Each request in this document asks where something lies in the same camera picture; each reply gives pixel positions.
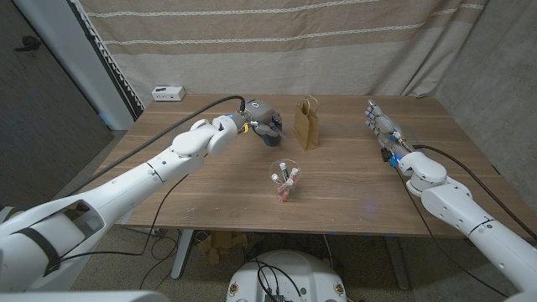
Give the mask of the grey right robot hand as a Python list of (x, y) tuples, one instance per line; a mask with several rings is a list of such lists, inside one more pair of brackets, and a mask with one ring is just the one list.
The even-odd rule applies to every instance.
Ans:
[(373, 100), (368, 99), (368, 108), (364, 112), (368, 118), (366, 124), (371, 128), (381, 145), (381, 157), (384, 162), (395, 167), (414, 148), (407, 143), (402, 128), (387, 115)]

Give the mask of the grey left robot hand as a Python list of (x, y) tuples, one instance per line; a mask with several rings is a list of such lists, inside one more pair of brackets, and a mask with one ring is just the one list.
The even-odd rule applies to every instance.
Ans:
[(253, 131), (258, 135), (277, 138), (281, 132), (281, 115), (267, 102), (261, 100), (246, 101), (245, 114)]

